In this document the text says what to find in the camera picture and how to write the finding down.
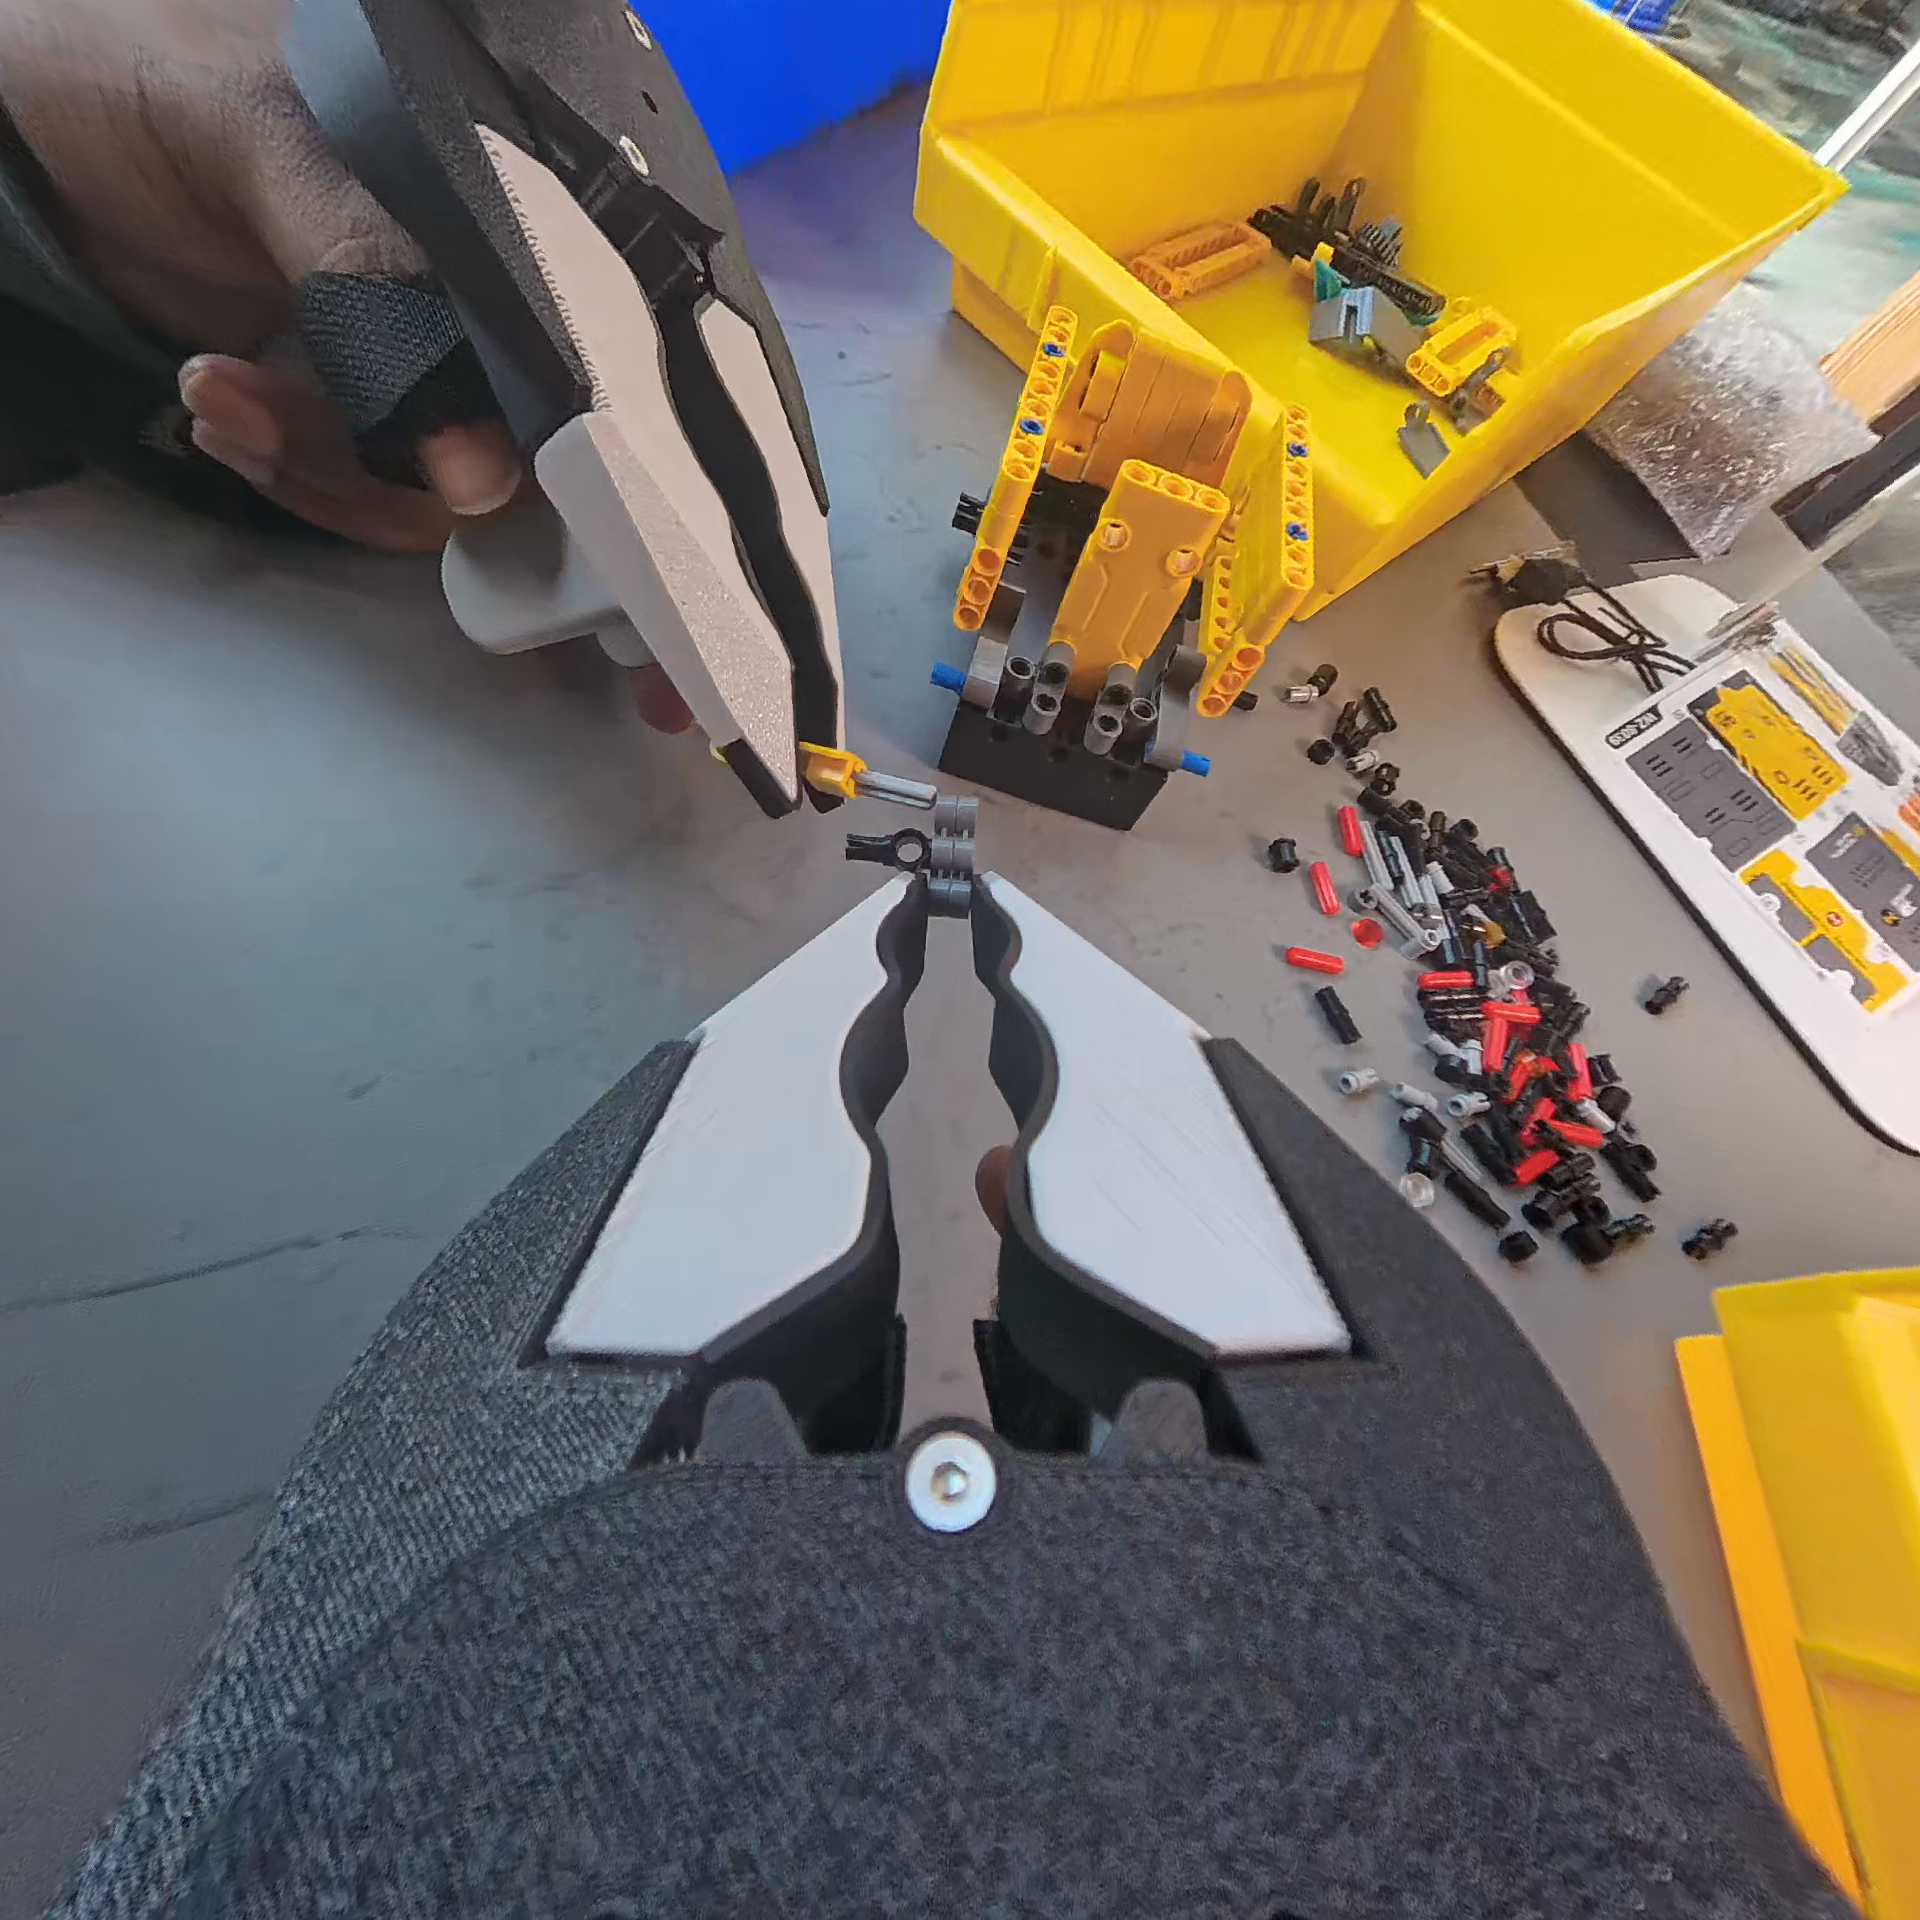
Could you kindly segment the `yellow lego vehicle model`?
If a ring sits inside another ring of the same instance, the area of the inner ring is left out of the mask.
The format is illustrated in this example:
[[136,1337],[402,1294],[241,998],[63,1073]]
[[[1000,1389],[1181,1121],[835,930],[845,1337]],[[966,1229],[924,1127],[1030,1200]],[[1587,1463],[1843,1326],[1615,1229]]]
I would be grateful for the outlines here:
[[966,668],[940,768],[1135,825],[1311,594],[1311,414],[1169,338],[1050,302],[984,501],[960,501]]

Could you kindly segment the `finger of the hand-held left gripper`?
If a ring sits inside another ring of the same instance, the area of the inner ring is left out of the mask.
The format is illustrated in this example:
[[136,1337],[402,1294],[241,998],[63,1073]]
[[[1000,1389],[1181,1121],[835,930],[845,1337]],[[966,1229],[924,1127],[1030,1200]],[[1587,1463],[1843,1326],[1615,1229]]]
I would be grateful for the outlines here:
[[536,483],[730,774],[766,814],[793,814],[793,668],[675,409],[659,315],[536,157],[501,132],[476,141],[587,376],[587,409],[536,447]]
[[793,814],[806,751],[845,745],[835,552],[781,329],[726,292],[689,302],[689,453],[715,501],[715,564],[689,616],[707,738],[766,814]]

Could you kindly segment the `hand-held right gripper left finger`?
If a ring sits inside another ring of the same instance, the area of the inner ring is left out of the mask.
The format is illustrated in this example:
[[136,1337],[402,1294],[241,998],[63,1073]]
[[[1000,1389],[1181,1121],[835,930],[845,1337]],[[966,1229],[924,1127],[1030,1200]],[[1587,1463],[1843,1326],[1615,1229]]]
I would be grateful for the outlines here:
[[683,1401],[759,1374],[817,1452],[899,1439],[903,1322],[878,1121],[903,1085],[924,882],[883,882],[735,991],[545,1326],[560,1367],[664,1367]]

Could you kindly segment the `blue plastic bin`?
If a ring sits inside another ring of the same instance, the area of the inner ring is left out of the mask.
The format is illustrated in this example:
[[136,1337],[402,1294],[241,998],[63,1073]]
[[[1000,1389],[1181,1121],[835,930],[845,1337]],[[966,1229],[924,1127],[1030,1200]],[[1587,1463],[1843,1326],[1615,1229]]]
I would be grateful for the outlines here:
[[726,177],[924,85],[945,0],[641,0]]

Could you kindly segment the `grey lego connector piece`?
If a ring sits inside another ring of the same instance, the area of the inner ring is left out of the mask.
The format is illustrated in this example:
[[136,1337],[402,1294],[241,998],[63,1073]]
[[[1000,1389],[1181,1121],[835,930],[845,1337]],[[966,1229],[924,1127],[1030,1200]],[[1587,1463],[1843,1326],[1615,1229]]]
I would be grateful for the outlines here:
[[890,832],[845,832],[845,859],[916,882],[931,919],[973,919],[976,797],[940,797],[940,811],[915,811],[915,814],[916,824]]

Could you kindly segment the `person's left hand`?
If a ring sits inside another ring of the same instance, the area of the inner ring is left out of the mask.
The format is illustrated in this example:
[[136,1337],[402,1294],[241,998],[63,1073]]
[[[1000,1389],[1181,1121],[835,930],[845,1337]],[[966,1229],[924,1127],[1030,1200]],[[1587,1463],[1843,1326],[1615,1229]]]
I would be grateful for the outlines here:
[[503,512],[521,467],[503,421],[444,421],[390,483],[275,348],[296,329],[307,275],[430,269],[326,148],[277,35],[286,6],[5,0],[5,116],[50,184],[60,246],[124,323],[183,348],[185,447],[328,538],[436,559],[452,523]]

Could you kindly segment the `yellow plastic storage bin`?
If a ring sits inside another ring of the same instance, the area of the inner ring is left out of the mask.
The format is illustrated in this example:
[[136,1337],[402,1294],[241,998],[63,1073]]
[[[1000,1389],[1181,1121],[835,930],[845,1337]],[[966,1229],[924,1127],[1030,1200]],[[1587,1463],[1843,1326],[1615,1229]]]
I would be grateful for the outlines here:
[[1920,1274],[1711,1294],[1681,1395],[1772,1786],[1853,1914],[1920,1914]]
[[[1158,302],[1132,257],[1212,220],[1363,184],[1402,269],[1516,323],[1496,421],[1423,479],[1410,379],[1307,342],[1311,269]],[[1030,363],[1035,323],[1135,323],[1245,376],[1232,605],[1282,605],[1282,426],[1311,447],[1299,620],[1580,432],[1843,184],[1572,0],[976,0],[950,6],[916,229],[960,311]]]

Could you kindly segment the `orange lego frame piece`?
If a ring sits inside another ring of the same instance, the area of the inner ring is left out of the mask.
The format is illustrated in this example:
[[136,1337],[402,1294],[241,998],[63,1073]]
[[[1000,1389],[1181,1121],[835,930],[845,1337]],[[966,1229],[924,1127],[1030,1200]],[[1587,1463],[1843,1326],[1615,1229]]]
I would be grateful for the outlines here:
[[1272,242],[1245,220],[1203,220],[1181,236],[1153,242],[1143,251],[1124,257],[1124,269],[1162,300],[1162,302],[1198,302],[1272,257]]

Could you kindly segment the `silver bubble wrap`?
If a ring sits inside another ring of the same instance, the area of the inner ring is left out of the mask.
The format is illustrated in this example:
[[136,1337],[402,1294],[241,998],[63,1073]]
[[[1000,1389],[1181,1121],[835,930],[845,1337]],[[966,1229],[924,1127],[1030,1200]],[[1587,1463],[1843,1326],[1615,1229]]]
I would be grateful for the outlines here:
[[1587,442],[1659,507],[1698,564],[1720,564],[1779,501],[1872,447],[1816,357],[1753,292],[1677,338],[1595,409]]

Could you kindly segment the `pile of small lego pins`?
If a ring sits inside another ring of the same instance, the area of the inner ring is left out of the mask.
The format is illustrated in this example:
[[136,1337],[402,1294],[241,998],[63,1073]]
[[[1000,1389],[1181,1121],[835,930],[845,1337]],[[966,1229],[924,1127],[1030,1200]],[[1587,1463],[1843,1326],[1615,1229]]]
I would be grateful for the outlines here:
[[1232,706],[1261,714],[1261,768],[1307,774],[1261,840],[1272,966],[1327,1085],[1380,1114],[1397,1193],[1472,1216],[1519,1274],[1724,1256],[1736,1216],[1659,1225],[1671,1172],[1565,924],[1595,882],[1516,840],[1557,797],[1548,768],[1329,668]]

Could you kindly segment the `yellow lego beam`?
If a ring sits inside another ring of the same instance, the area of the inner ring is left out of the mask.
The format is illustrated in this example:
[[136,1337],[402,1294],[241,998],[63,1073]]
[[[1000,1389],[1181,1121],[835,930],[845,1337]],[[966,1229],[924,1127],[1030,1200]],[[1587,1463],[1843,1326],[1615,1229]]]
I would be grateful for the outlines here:
[[1442,315],[1423,329],[1423,342],[1402,357],[1402,376],[1428,404],[1453,404],[1472,379],[1486,379],[1486,367],[1508,367],[1516,342],[1519,342],[1519,323],[1508,311],[1446,300]]

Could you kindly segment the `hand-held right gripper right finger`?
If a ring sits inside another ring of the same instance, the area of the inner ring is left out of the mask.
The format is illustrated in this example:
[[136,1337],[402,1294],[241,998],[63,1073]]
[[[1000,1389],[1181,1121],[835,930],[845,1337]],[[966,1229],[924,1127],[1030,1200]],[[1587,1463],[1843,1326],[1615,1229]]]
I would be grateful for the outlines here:
[[973,941],[1016,1121],[996,1313],[976,1322],[996,1435],[1035,1452],[1252,1452],[1230,1374],[1352,1359],[1352,1326],[1214,1039],[1000,874],[976,882]]

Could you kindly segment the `black lego gear parts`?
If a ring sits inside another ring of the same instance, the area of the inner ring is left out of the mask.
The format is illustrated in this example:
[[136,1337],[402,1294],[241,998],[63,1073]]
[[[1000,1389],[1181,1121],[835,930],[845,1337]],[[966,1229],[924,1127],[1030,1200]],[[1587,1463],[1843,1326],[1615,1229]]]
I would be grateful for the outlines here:
[[1327,192],[1307,184],[1290,208],[1252,208],[1245,229],[1311,275],[1371,287],[1384,292],[1410,323],[1433,323],[1446,300],[1402,269],[1402,229],[1397,220],[1356,220],[1363,184],[1343,184]]

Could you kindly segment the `grey green lego motor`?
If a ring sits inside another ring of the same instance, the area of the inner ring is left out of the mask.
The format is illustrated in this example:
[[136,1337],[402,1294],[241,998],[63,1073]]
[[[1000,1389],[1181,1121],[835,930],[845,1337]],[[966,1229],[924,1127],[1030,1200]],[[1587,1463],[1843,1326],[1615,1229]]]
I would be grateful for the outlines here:
[[1343,287],[1311,302],[1307,342],[1363,367],[1397,367],[1423,348],[1428,323],[1402,315],[1380,287]]

